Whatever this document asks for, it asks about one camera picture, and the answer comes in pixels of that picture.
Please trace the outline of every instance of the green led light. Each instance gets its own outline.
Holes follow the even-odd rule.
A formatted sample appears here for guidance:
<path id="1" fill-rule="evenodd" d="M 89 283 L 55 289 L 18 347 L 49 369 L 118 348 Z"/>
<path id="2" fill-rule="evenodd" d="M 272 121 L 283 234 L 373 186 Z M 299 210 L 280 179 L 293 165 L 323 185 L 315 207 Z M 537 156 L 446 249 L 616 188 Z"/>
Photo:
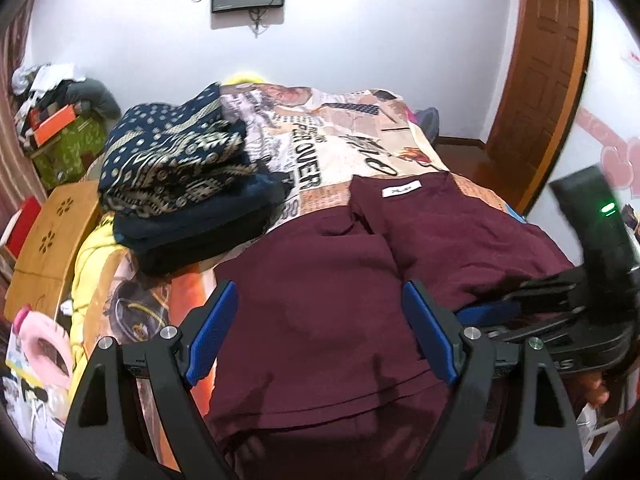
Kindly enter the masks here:
<path id="1" fill-rule="evenodd" d="M 606 206 L 604 206 L 600 212 L 601 213 L 608 213 L 609 211 L 613 210 L 616 208 L 616 205 L 613 202 L 609 202 Z"/>

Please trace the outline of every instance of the door frame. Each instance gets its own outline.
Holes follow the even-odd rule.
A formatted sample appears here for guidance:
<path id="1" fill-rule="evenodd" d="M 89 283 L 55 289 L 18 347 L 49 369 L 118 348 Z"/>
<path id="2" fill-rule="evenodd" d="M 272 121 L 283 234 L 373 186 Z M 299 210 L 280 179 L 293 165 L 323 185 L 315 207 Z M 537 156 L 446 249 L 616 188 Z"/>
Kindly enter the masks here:
<path id="1" fill-rule="evenodd" d="M 502 92 L 503 98 L 500 100 L 500 105 L 498 106 L 498 111 L 495 115 L 494 125 L 492 126 L 487 139 L 485 152 L 488 152 L 491 149 L 493 143 L 499 142 L 497 137 L 493 134 L 504 115 L 506 108 L 506 100 L 504 99 L 504 96 L 510 91 L 515 79 L 516 63 L 514 60 L 517 59 L 518 54 L 520 53 L 520 47 L 522 46 L 522 30 L 524 28 L 523 25 L 526 5 L 527 0 L 520 0 L 518 25 L 513 45 L 513 55 L 511 57 L 507 79 L 504 84 L 504 91 Z M 562 110 L 556 127 L 551 135 L 551 139 L 549 140 L 545 153 L 542 156 L 542 161 L 531 179 L 531 182 L 527 186 L 527 189 L 522 195 L 522 198 L 514 207 L 519 214 L 524 215 L 529 212 L 536 201 L 536 198 L 540 192 L 542 192 L 542 189 L 556 164 L 556 160 L 558 160 L 558 156 L 562 151 L 567 135 L 574 124 L 575 113 L 578 109 L 578 104 L 582 95 L 582 88 L 584 87 L 584 79 L 586 77 L 587 66 L 591 53 L 592 25 L 593 0 L 578 0 L 578 40 L 566 97 L 564 98 L 564 104 L 562 104 Z"/>

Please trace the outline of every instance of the white clothing label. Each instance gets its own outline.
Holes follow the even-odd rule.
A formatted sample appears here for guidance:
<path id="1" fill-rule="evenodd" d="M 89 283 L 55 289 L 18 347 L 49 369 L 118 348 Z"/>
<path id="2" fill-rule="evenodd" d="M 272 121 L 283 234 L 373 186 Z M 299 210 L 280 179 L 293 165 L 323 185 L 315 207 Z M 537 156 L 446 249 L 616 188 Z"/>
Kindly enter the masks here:
<path id="1" fill-rule="evenodd" d="M 404 195 L 405 193 L 409 193 L 414 189 L 418 189 L 422 187 L 419 180 L 414 180 L 413 182 L 409 182 L 408 184 L 404 184 L 404 186 L 397 187 L 385 187 L 382 190 L 382 198 L 386 198 L 388 196 L 396 196 L 396 195 Z"/>

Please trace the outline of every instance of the blue gripper pad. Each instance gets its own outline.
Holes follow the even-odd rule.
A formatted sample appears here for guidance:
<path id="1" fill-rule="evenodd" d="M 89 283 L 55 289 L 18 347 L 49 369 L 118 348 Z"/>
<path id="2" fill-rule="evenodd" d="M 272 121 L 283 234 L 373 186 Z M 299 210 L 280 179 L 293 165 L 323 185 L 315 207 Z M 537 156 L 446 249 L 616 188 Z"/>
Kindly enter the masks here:
<path id="1" fill-rule="evenodd" d="M 405 283 L 402 311 L 433 373 L 447 384 L 453 384 L 458 380 L 464 362 L 459 336 L 462 326 L 453 313 L 434 304 L 438 309 L 438 320 L 423 295 L 425 292 L 418 291 L 413 282 Z"/>
<path id="2" fill-rule="evenodd" d="M 236 284 L 229 282 L 191 345 L 189 368 L 185 375 L 191 386 L 209 375 L 237 310 Z"/>
<path id="3" fill-rule="evenodd" d="M 456 318 L 464 326 L 493 326 L 506 323 L 522 313 L 517 301 L 492 301 L 468 306 L 456 312 Z"/>

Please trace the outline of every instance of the stack of folded clothes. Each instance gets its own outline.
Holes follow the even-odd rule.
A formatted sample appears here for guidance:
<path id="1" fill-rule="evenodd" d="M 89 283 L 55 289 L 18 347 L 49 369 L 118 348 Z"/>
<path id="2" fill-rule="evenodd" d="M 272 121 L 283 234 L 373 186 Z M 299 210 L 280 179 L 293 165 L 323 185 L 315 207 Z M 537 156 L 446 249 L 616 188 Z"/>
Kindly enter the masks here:
<path id="1" fill-rule="evenodd" d="M 174 272 L 263 234 L 292 187 L 244 151 L 213 84 L 179 107 L 128 110 L 110 133 L 98 192 L 116 241 L 147 274 Z"/>

